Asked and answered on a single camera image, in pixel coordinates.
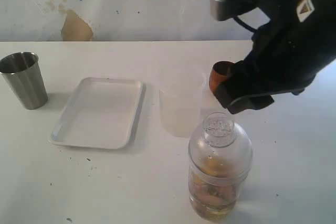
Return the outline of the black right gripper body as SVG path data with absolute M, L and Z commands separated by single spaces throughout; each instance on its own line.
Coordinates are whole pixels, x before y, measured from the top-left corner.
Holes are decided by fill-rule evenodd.
M 315 0 L 253 0 L 270 21 L 253 35 L 246 57 L 246 94 L 272 95 L 303 89 L 313 77 L 303 65 L 315 19 Z

